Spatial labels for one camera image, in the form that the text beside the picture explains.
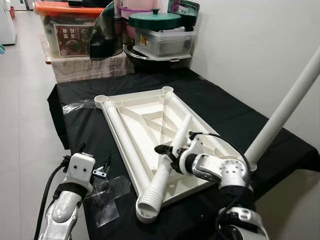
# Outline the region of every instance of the black cable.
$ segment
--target black cable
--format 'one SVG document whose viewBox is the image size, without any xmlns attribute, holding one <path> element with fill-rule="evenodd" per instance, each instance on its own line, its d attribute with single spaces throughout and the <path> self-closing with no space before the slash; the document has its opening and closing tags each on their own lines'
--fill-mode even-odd
<svg viewBox="0 0 320 240">
<path fill-rule="evenodd" d="M 58 166 L 50 175 L 46 185 L 45 185 L 45 189 L 43 192 L 43 196 L 42 196 L 42 201 L 41 201 L 41 206 L 40 206 L 40 210 L 39 210 L 39 215 L 38 215 L 38 220 L 36 223 L 36 229 L 35 229 L 35 234 L 34 234 L 34 240 L 38 240 L 39 238 L 39 234 L 40 234 L 40 229 L 41 229 L 41 224 L 42 224 L 42 218 L 44 216 L 44 211 L 45 211 L 45 207 L 46 207 L 46 202 L 47 202 L 47 198 L 48 198 L 48 194 L 49 194 L 49 189 L 50 189 L 50 185 L 56 175 L 56 173 L 62 169 L 64 167 L 63 164 L 61 164 L 60 166 Z"/>
<path fill-rule="evenodd" d="M 195 138 L 196 135 L 209 135 L 209 136 L 213 136 L 219 139 L 222 139 L 223 141 L 225 141 L 226 143 L 228 143 L 234 150 L 236 150 L 241 157 L 243 158 L 246 168 L 247 168 L 247 180 L 245 181 L 245 188 L 249 188 L 250 186 L 250 176 L 251 176 L 251 172 L 250 172 L 250 164 L 246 158 L 246 156 L 240 151 L 238 150 L 238 148 L 236 146 L 234 146 L 231 142 L 229 142 L 228 140 L 226 140 L 224 137 L 218 135 L 218 134 L 214 134 L 214 133 L 203 133 L 203 132 L 190 132 L 190 139 L 193 140 Z M 245 191 L 242 191 L 239 195 L 237 195 L 234 200 L 232 202 L 230 202 L 224 209 L 222 212 L 219 213 L 219 215 L 216 217 L 215 219 L 215 229 L 217 231 L 217 233 L 220 235 L 220 237 L 222 237 L 222 239 L 227 240 L 228 238 L 223 234 L 223 232 L 221 231 L 221 229 L 219 228 L 219 222 L 222 218 L 222 216 L 224 214 L 226 214 L 227 211 L 229 211 L 232 207 L 235 206 L 236 202 L 239 201 L 239 199 L 242 197 L 242 195 L 244 194 Z"/>
</svg>

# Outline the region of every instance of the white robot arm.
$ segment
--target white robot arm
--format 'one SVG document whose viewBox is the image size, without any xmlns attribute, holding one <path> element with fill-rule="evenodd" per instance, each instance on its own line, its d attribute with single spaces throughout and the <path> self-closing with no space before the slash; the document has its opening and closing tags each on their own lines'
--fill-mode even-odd
<svg viewBox="0 0 320 240">
<path fill-rule="evenodd" d="M 45 219 L 45 230 L 35 240 L 71 240 L 71 231 L 78 218 L 78 210 L 83 199 L 93 190 L 92 176 L 106 178 L 106 173 L 94 170 L 95 159 L 86 153 L 75 153 L 67 166 L 65 178 L 53 196 Z"/>
<path fill-rule="evenodd" d="M 201 135 L 225 141 L 216 134 L 190 132 L 189 148 L 179 148 L 176 151 L 178 157 L 174 156 L 172 146 L 159 145 L 155 151 L 167 155 L 176 172 L 219 184 L 221 209 L 216 218 L 215 239 L 268 240 L 262 219 L 256 213 L 254 194 L 250 186 L 250 166 L 246 157 L 228 142 L 226 143 L 239 153 L 238 156 L 218 157 L 199 153 L 202 148 Z"/>
</svg>

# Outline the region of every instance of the white plastic pipe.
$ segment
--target white plastic pipe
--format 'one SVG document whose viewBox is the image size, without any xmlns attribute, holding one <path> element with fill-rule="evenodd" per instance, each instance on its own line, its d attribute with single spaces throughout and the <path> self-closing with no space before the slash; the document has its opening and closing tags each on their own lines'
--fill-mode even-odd
<svg viewBox="0 0 320 240">
<path fill-rule="evenodd" d="M 99 95 L 94 98 L 95 106 L 101 109 L 104 116 L 109 117 L 111 124 L 116 131 L 117 137 L 119 138 L 121 145 L 125 151 L 126 157 L 130 159 L 130 167 L 135 172 L 135 176 L 142 190 L 145 190 L 150 185 L 150 179 L 141 163 L 141 160 L 136 152 L 136 149 L 131 142 L 131 139 L 126 131 L 125 126 L 118 114 L 116 104 L 108 100 L 108 97 Z"/>
<path fill-rule="evenodd" d="M 172 145 L 172 154 L 177 158 L 178 153 L 177 150 L 180 149 L 184 143 L 186 132 L 188 131 L 188 127 L 191 123 L 192 115 L 188 114 L 183 120 L 181 128 L 178 130 L 176 135 L 174 136 L 174 139 L 171 143 Z"/>
<path fill-rule="evenodd" d="M 179 98 L 173 93 L 174 89 L 170 86 L 164 86 L 162 88 L 165 93 L 165 97 L 171 101 L 177 108 L 179 108 L 184 114 L 190 115 L 190 111 L 186 108 L 186 106 L 179 100 Z M 195 117 L 193 118 L 193 123 L 195 124 L 195 127 L 199 130 L 199 132 L 202 133 L 207 133 L 208 130 L 196 119 Z M 224 156 L 229 156 L 230 154 L 225 150 L 225 148 L 218 143 L 217 140 L 212 138 L 212 141 L 215 142 L 215 144 L 218 147 L 218 150 L 224 155 Z"/>
<path fill-rule="evenodd" d="M 274 111 L 269 121 L 245 152 L 251 171 L 257 169 L 257 162 L 277 136 L 293 111 L 304 98 L 320 74 L 320 47 L 316 50 L 293 87 Z"/>
<path fill-rule="evenodd" d="M 182 147 L 186 132 L 191 123 L 192 115 L 188 114 L 183 120 L 181 128 L 179 128 L 172 141 L 172 154 L 177 157 L 177 150 Z M 151 181 L 150 186 L 143 192 L 141 197 L 136 201 L 136 216 L 145 223 L 152 223 L 158 216 L 168 179 L 171 173 L 171 160 L 168 156 L 163 155 L 159 158 L 158 168 Z"/>
</svg>

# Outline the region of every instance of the clear plastic sheet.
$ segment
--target clear plastic sheet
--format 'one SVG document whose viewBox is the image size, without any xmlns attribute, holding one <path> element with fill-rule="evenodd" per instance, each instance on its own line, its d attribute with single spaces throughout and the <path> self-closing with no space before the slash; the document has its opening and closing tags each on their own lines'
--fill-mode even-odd
<svg viewBox="0 0 320 240">
<path fill-rule="evenodd" d="M 84 199 L 84 206 L 95 216 L 97 228 L 119 217 L 115 199 L 130 193 L 130 186 L 131 182 L 125 176 L 94 180 L 92 194 Z"/>
<path fill-rule="evenodd" d="M 93 99 L 85 99 L 85 100 L 80 100 L 80 101 L 76 101 L 76 102 L 72 102 L 68 105 L 65 105 L 62 107 L 62 112 L 63 115 L 75 112 L 79 109 L 94 109 L 96 108 L 95 106 L 95 100 Z"/>
</svg>

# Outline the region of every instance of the table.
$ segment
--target table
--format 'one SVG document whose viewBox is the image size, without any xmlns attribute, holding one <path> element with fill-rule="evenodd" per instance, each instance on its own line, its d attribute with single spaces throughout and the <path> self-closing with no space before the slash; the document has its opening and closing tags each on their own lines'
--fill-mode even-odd
<svg viewBox="0 0 320 240">
<path fill-rule="evenodd" d="M 59 83 L 48 98 L 57 133 L 66 149 L 73 153 L 85 143 L 84 151 L 94 155 L 97 167 L 111 157 L 109 179 L 126 176 L 112 133 L 101 110 L 83 107 L 63 115 L 62 106 L 96 95 L 119 95 L 160 89 L 171 86 L 215 131 L 245 152 L 267 118 L 234 98 L 217 85 L 205 80 L 188 68 L 158 73 L 134 73 L 106 79 L 90 79 Z M 258 199 L 297 169 L 320 172 L 318 151 L 289 131 L 282 129 L 258 162 L 252 176 L 252 186 Z M 137 195 L 129 194 L 115 200 L 119 218 L 96 229 L 94 216 L 85 211 L 91 240 L 179 240 L 207 239 L 214 233 L 218 212 L 217 186 L 184 198 L 161 209 L 152 224 L 140 223 L 136 218 Z"/>
</svg>

